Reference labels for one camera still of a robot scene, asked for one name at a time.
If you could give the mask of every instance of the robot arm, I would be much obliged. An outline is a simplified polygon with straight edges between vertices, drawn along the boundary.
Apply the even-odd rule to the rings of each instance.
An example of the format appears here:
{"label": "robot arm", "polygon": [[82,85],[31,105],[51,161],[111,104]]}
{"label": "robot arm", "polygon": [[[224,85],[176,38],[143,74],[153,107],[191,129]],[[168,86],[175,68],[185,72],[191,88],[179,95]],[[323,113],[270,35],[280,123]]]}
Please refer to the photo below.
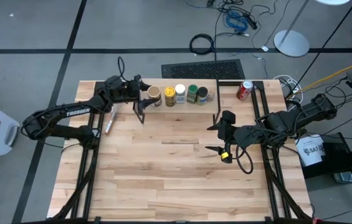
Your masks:
{"label": "robot arm", "polygon": [[140,91],[147,91],[150,86],[141,81],[139,75],[133,80],[124,81],[118,76],[108,78],[104,85],[97,88],[97,94],[88,101],[54,106],[40,110],[26,118],[22,129],[32,140],[46,137],[75,138],[87,149],[97,146],[96,137],[89,126],[73,128],[58,125],[64,118],[86,113],[109,113],[114,103],[138,102],[138,112],[157,100],[140,100]]}
{"label": "robot arm", "polygon": [[231,163],[231,145],[238,145],[242,149],[259,143],[281,147],[288,137],[299,133],[304,126],[313,121],[333,119],[335,116],[336,108],[324,94],[317,95],[311,103],[289,112],[279,111],[256,119],[256,125],[253,126],[235,127],[232,125],[235,124],[235,114],[223,111],[220,121],[207,130],[218,130],[217,137],[224,141],[225,146],[206,148],[217,151],[222,162]]}

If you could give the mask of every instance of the yellow lid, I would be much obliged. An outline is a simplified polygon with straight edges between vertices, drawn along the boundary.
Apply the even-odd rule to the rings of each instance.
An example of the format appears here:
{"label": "yellow lid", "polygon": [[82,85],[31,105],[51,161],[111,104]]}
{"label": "yellow lid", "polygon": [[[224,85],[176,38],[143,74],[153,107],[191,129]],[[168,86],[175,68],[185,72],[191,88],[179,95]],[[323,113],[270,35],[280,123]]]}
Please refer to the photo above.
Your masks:
{"label": "yellow lid", "polygon": [[176,94],[176,90],[171,86],[168,86],[164,89],[164,95],[167,97],[174,97],[175,94]]}
{"label": "yellow lid", "polygon": [[221,159],[225,159],[225,158],[227,158],[229,155],[228,155],[228,152],[223,152],[222,154],[221,154]]}

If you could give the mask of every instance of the red soda can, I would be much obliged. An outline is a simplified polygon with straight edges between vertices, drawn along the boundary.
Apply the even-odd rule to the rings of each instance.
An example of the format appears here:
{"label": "red soda can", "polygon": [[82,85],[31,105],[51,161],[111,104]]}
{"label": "red soda can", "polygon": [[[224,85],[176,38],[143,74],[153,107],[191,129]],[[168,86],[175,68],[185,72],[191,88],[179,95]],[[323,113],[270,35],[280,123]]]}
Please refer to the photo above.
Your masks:
{"label": "red soda can", "polygon": [[242,100],[246,100],[248,98],[250,92],[253,89],[253,83],[251,81],[243,81],[237,91],[237,98]]}

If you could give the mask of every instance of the cable coil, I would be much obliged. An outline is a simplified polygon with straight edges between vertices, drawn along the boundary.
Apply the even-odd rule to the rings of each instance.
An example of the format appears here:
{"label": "cable coil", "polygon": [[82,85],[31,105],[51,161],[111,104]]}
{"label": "cable coil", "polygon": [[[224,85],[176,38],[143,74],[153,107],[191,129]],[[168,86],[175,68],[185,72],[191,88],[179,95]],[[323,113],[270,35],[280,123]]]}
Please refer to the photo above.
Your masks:
{"label": "cable coil", "polygon": [[[198,38],[203,38],[203,39],[206,39],[208,40],[210,43],[211,43],[211,46],[207,49],[207,50],[204,50],[204,51],[198,51],[196,49],[193,48],[193,42],[198,39]],[[195,35],[191,41],[189,42],[189,51],[191,51],[192,53],[194,54],[197,54],[197,55],[207,55],[211,52],[213,52],[213,48],[214,48],[214,43],[213,43],[213,39],[210,35],[207,35],[207,34],[198,34],[198,35]]]}

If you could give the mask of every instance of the spice jar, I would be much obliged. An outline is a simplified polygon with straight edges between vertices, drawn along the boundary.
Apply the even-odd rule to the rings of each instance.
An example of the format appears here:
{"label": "spice jar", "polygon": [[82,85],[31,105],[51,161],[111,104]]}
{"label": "spice jar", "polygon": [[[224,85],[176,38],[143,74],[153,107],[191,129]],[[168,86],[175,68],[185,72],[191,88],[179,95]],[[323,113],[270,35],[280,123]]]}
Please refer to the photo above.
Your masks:
{"label": "spice jar", "polygon": [[198,86],[190,85],[188,87],[187,93],[187,102],[188,103],[195,103],[196,102],[196,93],[198,92]]}
{"label": "spice jar", "polygon": [[178,84],[174,89],[176,90],[176,103],[185,103],[186,87],[183,84]]}
{"label": "spice jar", "polygon": [[166,106],[174,106],[176,104],[176,90],[171,86],[164,89],[164,103]]}
{"label": "spice jar", "polygon": [[207,88],[206,87],[200,87],[198,89],[196,103],[199,104],[199,105],[204,105],[205,102],[206,102],[206,96],[207,96]]}
{"label": "spice jar", "polygon": [[207,97],[206,97],[206,101],[207,102],[211,102],[214,100],[214,92],[212,90],[209,91],[209,93],[207,93]]}

